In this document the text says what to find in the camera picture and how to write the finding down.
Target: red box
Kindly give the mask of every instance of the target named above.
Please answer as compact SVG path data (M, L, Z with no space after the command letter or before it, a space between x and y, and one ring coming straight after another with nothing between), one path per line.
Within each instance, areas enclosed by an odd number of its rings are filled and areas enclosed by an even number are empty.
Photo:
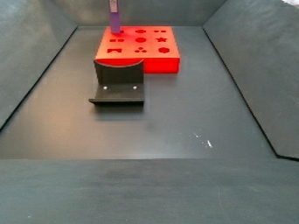
M123 26L122 33L106 29L96 61L126 66L144 60L146 74L178 74L180 53L170 26Z

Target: shape-shaped hole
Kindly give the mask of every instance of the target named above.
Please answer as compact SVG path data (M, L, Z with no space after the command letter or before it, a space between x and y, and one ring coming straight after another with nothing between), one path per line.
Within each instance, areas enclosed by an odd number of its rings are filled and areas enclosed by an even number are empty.
M144 43L144 42L146 42L146 38L136 38L136 39L135 39L135 42L138 42L138 43Z
M146 30L136 30L136 33L146 33Z
M108 53L112 53L112 52L118 52L118 53L122 53L123 52L123 49L122 48L111 48L111 49L107 49L107 52Z
M159 53L168 53L171 50L167 47L159 48Z

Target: star-shaped hole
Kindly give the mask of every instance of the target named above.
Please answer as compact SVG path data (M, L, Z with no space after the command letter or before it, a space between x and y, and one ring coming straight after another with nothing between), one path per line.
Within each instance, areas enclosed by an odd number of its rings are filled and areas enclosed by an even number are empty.
M166 42L167 38L158 38L158 42Z

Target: black shape block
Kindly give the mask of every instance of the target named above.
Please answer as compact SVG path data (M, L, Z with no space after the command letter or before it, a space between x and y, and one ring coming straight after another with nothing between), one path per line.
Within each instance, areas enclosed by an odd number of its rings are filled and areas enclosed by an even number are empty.
M130 66L108 66L95 62L98 72L98 93L94 104L139 103L146 101L144 62Z

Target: gray floor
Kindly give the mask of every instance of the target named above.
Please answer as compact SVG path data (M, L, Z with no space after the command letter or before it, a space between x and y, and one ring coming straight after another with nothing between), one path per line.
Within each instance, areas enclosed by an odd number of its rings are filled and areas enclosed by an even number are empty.
M0 163L0 223L295 224L299 164L278 159Z
M95 108L104 27L80 27L0 133L0 158L274 158L202 28L174 30L180 73L146 76L143 108Z

